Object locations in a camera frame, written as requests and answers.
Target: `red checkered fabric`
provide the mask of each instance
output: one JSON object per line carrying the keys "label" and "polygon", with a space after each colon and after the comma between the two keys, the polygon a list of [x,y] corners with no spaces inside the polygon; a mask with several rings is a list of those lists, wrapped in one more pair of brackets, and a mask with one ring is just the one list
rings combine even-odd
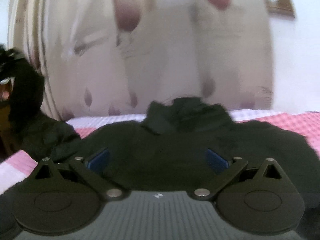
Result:
{"label": "red checkered fabric", "polygon": [[[309,145],[317,152],[320,157],[320,113],[304,113],[299,115],[277,114],[272,116],[260,117],[255,120],[268,122],[284,130],[297,132],[306,137]],[[76,129],[81,138],[88,136],[96,128]]]}

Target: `gray gripper base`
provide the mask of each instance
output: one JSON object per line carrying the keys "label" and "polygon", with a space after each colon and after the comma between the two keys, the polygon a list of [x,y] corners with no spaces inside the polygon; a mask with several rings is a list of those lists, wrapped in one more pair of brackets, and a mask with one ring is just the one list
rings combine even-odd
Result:
{"label": "gray gripper base", "polygon": [[222,220],[211,203],[186,192],[134,191],[107,203],[90,225],[64,236],[37,236],[23,231],[15,240],[303,240],[294,231],[256,236]]}

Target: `silver screw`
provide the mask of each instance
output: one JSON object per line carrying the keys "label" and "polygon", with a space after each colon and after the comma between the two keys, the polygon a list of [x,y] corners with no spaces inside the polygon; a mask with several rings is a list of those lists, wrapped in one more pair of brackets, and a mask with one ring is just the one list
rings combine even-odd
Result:
{"label": "silver screw", "polygon": [[198,197],[207,197],[210,195],[210,191],[205,188],[198,188],[195,190],[195,195]]}
{"label": "silver screw", "polygon": [[109,189],[107,191],[107,195],[108,197],[120,197],[122,195],[122,191],[117,188]]}

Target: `triangular cutout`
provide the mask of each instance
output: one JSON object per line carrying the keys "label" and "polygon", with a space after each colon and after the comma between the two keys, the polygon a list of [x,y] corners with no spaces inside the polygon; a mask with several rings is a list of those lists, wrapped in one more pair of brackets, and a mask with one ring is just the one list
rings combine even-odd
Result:
{"label": "triangular cutout", "polygon": [[50,169],[48,165],[43,165],[36,175],[36,179],[48,179],[51,177]]}
{"label": "triangular cutout", "polygon": [[264,175],[266,178],[272,178],[272,179],[281,179],[280,173],[277,171],[274,165],[269,165],[266,173]]}

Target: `blue gripper pad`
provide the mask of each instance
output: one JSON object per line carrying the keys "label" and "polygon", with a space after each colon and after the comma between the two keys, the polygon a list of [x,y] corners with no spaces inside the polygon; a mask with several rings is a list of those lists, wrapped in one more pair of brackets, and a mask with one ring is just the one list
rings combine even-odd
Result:
{"label": "blue gripper pad", "polygon": [[89,157],[85,162],[84,165],[91,171],[102,175],[102,172],[107,167],[110,161],[110,152],[108,149],[104,149],[99,151]]}
{"label": "blue gripper pad", "polygon": [[228,161],[210,149],[207,150],[206,161],[216,174],[219,174],[229,168]]}

